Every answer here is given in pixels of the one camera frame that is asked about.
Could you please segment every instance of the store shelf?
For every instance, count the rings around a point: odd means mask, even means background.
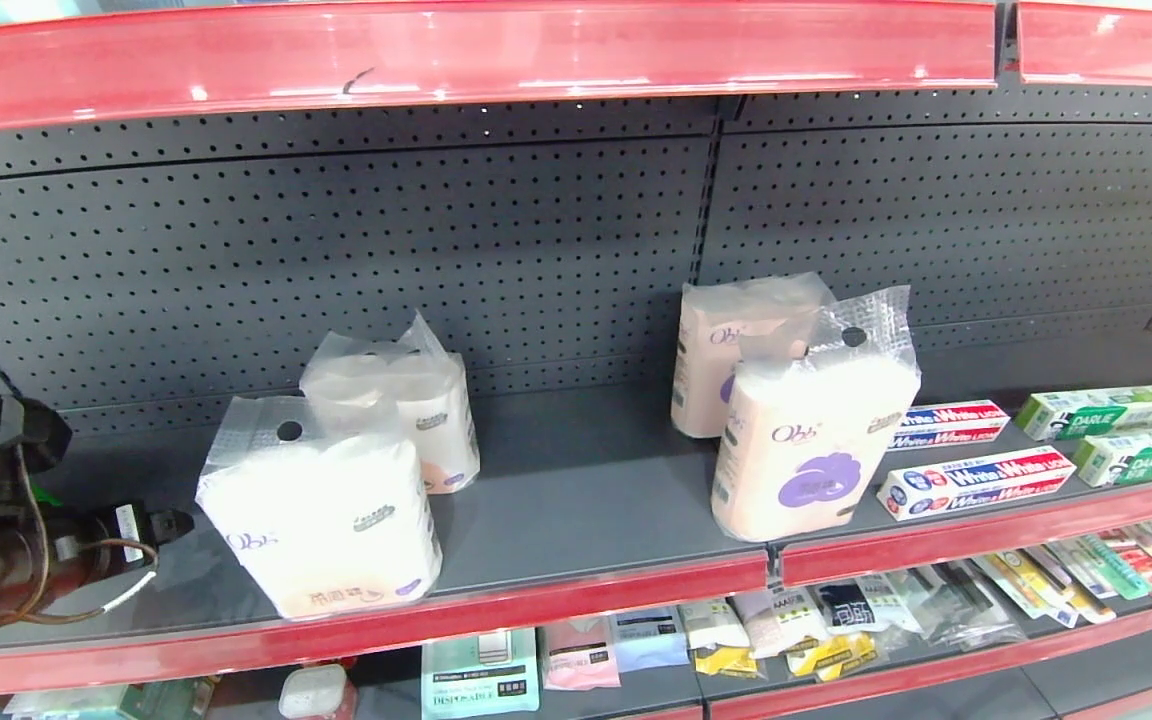
[[[278,694],[291,667],[227,676],[215,689],[207,720],[278,720]],[[420,717],[420,649],[361,657],[349,676],[358,685],[356,717],[407,720]],[[621,674],[620,688],[594,691],[541,691],[540,711],[493,715],[502,720],[594,720],[643,717],[703,720],[700,688],[690,666],[657,667]]]
[[[642,397],[668,396],[616,386],[476,401],[484,476],[433,498],[444,573],[422,602],[279,620],[196,515],[195,532],[165,547],[159,578],[118,611],[63,628],[1,629],[0,692],[357,655],[763,588],[767,551],[723,537],[708,515],[712,448],[673,432],[664,409]],[[84,502],[131,493],[151,507],[189,507],[212,432],[82,438],[41,484],[63,500],[82,487]],[[86,609],[131,582],[83,588],[54,607]]]
[[[295,3],[0,26],[5,128],[248,109],[992,88],[992,0]]]
[[[1034,662],[1024,670],[1066,720],[1122,717],[1132,707],[1115,702],[1129,700],[1152,689],[1152,632],[1079,655]],[[1135,703],[1147,700],[1151,700],[1147,696],[1135,698]]]
[[[1126,353],[1124,348],[1132,348]],[[1015,410],[1030,392],[1152,382],[1152,333],[1087,333],[1059,340],[957,347],[923,353],[920,402],[992,397]],[[1026,547],[1152,520],[1152,483],[1091,488],[1070,478],[1053,497],[1028,498],[983,509],[897,523],[876,488],[892,469],[1034,447],[1015,425],[991,445],[888,454],[849,524],[778,544],[783,582],[790,585],[910,568],[983,552]],[[1056,442],[1071,455],[1076,441]]]
[[[968,655],[910,647],[897,651],[892,658],[893,666],[887,669],[876,669],[831,683],[789,680],[785,661],[773,659],[767,664],[770,680],[765,682],[703,676],[700,689],[710,700],[710,720],[763,720],[767,717],[790,715],[975,679],[1036,660],[1098,647],[1152,630],[1152,611],[1135,612],[1102,626],[1083,626],[1061,632],[1053,630],[1047,623],[1039,623],[1037,628],[1036,638],[1009,646],[988,647]]]
[[[1026,82],[1152,86],[1152,0],[1020,0]]]

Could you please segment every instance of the purple logo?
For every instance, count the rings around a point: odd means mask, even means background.
[[[414,589],[419,586],[420,586],[420,579],[412,579],[412,582],[407,583],[406,585],[399,588],[397,591],[394,592],[399,594],[410,594],[414,591]]]
[[[846,452],[813,457],[799,465],[797,473],[781,488],[786,507],[828,502],[847,495],[861,484],[861,462]]]

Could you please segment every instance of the plastic bag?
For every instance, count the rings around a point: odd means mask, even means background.
[[[742,541],[846,524],[918,393],[909,287],[820,309],[793,333],[742,338],[710,509]]]
[[[283,617],[410,602],[442,569],[393,406],[341,437],[303,397],[234,397],[195,500]]]
[[[397,406],[430,493],[468,487],[479,473],[465,363],[444,350],[420,313],[397,342],[328,333],[301,376],[301,392],[325,427],[356,427],[381,397]]]
[[[710,287],[682,286],[679,354],[669,416],[685,435],[719,437],[727,423],[737,341],[776,328],[804,342],[814,313],[833,302],[816,273],[758,278]]]

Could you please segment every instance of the disposable product package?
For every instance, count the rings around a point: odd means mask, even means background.
[[[687,635],[677,607],[617,612],[611,616],[613,647],[621,673],[687,665]]]
[[[710,509],[742,541],[846,524],[918,393],[909,286],[823,306],[793,333],[742,338]]]
[[[411,602],[442,569],[392,402],[342,432],[304,397],[235,397],[198,478],[195,500],[283,617]]]
[[[573,617],[540,630],[541,680],[548,691],[621,687],[621,670],[606,617]]]
[[[420,313],[397,342],[328,333],[305,365],[301,392],[328,429],[349,429],[380,397],[393,400],[430,493],[460,491],[479,473],[465,363],[444,350]]]
[[[420,717],[452,720],[540,710],[536,630],[435,641],[420,652]]]
[[[816,273],[682,286],[669,409],[675,427],[695,438],[722,434],[740,339],[781,328],[787,336],[806,342],[814,313],[829,302],[833,293]]]

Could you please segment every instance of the metal shelf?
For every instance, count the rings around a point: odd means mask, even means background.
[[[992,0],[295,3],[0,26],[6,128],[248,109],[992,88]]]
[[[1152,86],[1152,0],[1020,0],[1026,82]]]

